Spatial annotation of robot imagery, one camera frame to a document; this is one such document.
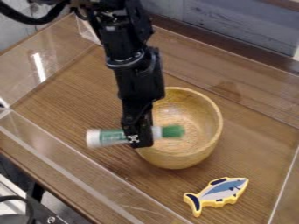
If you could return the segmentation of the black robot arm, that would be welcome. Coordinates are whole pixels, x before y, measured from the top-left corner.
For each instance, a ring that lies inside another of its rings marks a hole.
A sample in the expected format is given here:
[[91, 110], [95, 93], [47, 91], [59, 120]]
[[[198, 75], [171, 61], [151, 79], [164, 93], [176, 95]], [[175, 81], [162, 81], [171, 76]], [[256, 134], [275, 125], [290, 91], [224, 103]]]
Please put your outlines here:
[[164, 98], [163, 62], [159, 49], [147, 44], [155, 34], [140, 0], [27, 0], [52, 7], [43, 17], [28, 17], [4, 0], [0, 14], [27, 25], [45, 25], [71, 8], [91, 25], [104, 47], [122, 101], [122, 129], [134, 148], [155, 144], [154, 103]]

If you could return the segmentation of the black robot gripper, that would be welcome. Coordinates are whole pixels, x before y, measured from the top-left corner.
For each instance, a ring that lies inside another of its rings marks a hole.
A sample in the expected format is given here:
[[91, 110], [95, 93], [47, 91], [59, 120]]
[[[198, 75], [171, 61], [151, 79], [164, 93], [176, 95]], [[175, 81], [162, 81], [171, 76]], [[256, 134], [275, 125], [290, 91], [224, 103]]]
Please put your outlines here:
[[122, 101], [122, 128], [132, 148], [154, 145], [154, 102], [164, 98], [163, 63], [159, 49], [150, 47], [142, 62], [116, 69], [118, 97]]

